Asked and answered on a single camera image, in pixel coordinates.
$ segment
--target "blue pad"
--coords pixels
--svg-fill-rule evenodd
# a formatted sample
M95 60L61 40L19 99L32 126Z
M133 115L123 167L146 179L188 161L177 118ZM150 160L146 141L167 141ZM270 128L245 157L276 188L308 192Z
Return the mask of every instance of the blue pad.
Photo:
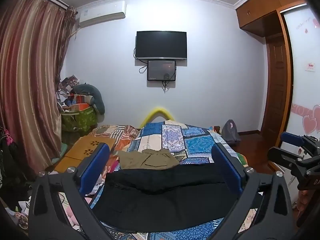
M109 156L109 146L104 144L80 177L79 193L81 196L84 197L92 191L100 174L103 172L103 168L105 167Z
M286 142L298 147L302 147L304 145L303 138L292 133L283 132L280 136L280 139L283 142Z
M235 157L232 157L221 143L216 143L211 149L212 159L216 168L222 174L229 190L240 196L245 184L244 167Z

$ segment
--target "metal screw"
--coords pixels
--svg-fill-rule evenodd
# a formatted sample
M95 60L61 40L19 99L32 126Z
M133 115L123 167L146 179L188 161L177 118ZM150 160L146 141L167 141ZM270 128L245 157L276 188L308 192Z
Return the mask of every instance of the metal screw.
M251 168L251 167L246 167L246 168L245 168L245 171L246 171L247 173L254 173L254 169Z
M76 167L69 167L67 168L67 173L73 173L76 171Z
M283 176L283 173L282 173L281 171L277 171L277 172L276 172L276 175L277 175L278 177L282 177L282 176Z
M45 175L45 171L40 171L39 173L38 173L38 176L39 177L43 177Z

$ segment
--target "white wall-mounted air conditioner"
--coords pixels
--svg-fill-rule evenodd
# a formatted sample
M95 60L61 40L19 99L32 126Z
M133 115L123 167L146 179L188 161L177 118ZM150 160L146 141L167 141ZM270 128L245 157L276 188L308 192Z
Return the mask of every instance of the white wall-mounted air conditioner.
M79 26L87 27L97 23L124 19L126 7L125 1L118 1L85 9L81 12Z

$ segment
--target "wooden floor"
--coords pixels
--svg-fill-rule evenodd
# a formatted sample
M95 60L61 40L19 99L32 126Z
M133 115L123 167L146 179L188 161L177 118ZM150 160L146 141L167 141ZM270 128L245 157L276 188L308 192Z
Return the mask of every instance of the wooden floor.
M269 146L259 134L242 135L241 142L232 148L247 158L248 165L259 173L273 174L268 166Z

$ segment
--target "green basket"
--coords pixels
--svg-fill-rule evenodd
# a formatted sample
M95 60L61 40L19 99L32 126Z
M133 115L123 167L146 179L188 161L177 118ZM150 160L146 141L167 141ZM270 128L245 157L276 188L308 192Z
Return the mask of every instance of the green basket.
M61 113L61 128L68 132L87 131L97 124L97 114L92 106L77 112Z

